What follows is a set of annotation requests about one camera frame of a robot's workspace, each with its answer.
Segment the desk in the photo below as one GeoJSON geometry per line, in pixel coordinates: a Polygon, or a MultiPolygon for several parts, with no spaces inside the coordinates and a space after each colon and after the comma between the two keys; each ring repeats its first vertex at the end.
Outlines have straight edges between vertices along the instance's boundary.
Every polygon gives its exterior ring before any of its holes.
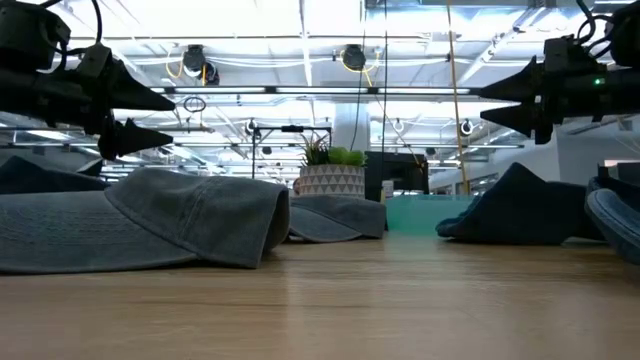
{"type": "Polygon", "coordinates": [[[0,359],[623,360],[640,276],[605,246],[390,237],[259,270],[0,277],[0,359]]]}

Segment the potted plant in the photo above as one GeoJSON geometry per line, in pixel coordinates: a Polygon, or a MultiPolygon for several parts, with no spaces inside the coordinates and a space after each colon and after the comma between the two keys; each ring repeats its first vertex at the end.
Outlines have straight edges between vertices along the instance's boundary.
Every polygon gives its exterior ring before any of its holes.
{"type": "Polygon", "coordinates": [[[323,142],[305,140],[304,166],[300,169],[300,195],[342,195],[364,198],[362,151],[329,148],[323,142]]]}

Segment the wooden table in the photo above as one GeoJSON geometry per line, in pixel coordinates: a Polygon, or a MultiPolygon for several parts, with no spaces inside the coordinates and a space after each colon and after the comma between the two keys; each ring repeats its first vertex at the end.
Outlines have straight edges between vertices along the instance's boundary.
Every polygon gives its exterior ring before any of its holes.
{"type": "Polygon", "coordinates": [[[605,246],[282,245],[259,270],[0,277],[0,359],[640,358],[605,246]]]}

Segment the black monitor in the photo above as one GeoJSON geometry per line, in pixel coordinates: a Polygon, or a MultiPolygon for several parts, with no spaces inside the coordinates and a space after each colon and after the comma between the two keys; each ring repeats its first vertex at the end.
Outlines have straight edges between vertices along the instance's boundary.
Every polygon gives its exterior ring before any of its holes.
{"type": "Polygon", "coordinates": [[[424,155],[368,151],[365,169],[365,197],[380,201],[382,181],[393,180],[394,190],[429,193],[429,169],[424,155]]]}

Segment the ceiling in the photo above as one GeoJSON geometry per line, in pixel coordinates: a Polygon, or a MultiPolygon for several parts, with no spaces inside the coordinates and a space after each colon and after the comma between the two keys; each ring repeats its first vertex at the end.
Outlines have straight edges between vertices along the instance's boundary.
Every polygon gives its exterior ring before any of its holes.
{"type": "MultiPolygon", "coordinates": [[[[622,2],[625,1],[587,1],[596,9],[608,9],[622,2]]],[[[450,56],[446,1],[388,0],[386,21],[382,0],[99,0],[99,3],[103,43],[125,62],[138,81],[155,88],[200,86],[198,80],[184,71],[178,77],[173,76],[179,73],[181,54],[190,44],[205,46],[208,60],[220,74],[222,87],[386,85],[446,89],[452,86],[452,64],[458,87],[482,87],[518,72],[532,56],[542,57],[545,39],[575,33],[585,19],[572,0],[455,0],[451,9],[454,56],[450,56]],[[363,43],[367,66],[371,68],[370,81],[360,73],[347,71],[340,60],[340,52],[346,45],[363,43]]],[[[51,10],[72,29],[70,48],[91,45],[96,22],[89,0],[63,1],[51,10]]],[[[607,56],[602,60],[610,61],[607,56]]],[[[169,97],[177,103],[184,100],[184,96],[169,97]]],[[[260,126],[332,126],[340,116],[336,104],[358,100],[353,94],[318,93],[201,97],[207,108],[195,115],[188,113],[182,104],[178,106],[178,116],[170,112],[117,110],[118,120],[132,117],[139,125],[165,129],[176,142],[198,145],[185,146],[173,153],[150,150],[136,154],[125,159],[124,168],[139,163],[183,165],[186,167],[179,171],[250,176],[251,148],[225,146],[250,142],[244,131],[249,119],[255,119],[260,126]],[[206,143],[216,146],[206,147],[206,143]]],[[[359,100],[366,104],[367,118],[371,121],[371,142],[379,142],[383,118],[380,99],[361,96],[359,100]]],[[[479,119],[480,111],[506,104],[473,96],[462,96],[461,100],[459,117],[476,125],[475,134],[466,140],[470,144],[515,144],[522,140],[513,132],[479,119]]],[[[386,143],[455,142],[455,107],[450,94],[390,96],[387,114],[399,119],[402,131],[387,126],[386,143]]],[[[9,127],[24,126],[24,121],[19,117],[3,120],[9,127]]],[[[82,142],[95,141],[80,138],[80,133],[63,135],[78,137],[82,142]]],[[[17,136],[28,141],[62,141],[60,136],[48,133],[22,132],[17,136]]],[[[299,135],[274,132],[264,144],[301,141],[299,135]]],[[[424,152],[424,148],[415,151],[424,152]]],[[[490,151],[495,150],[477,151],[478,161],[490,151]]],[[[436,159],[449,159],[450,152],[440,150],[436,159]]],[[[286,146],[274,147],[270,155],[258,151],[259,165],[263,167],[257,177],[278,182],[296,178],[300,153],[300,148],[286,146]]]]}

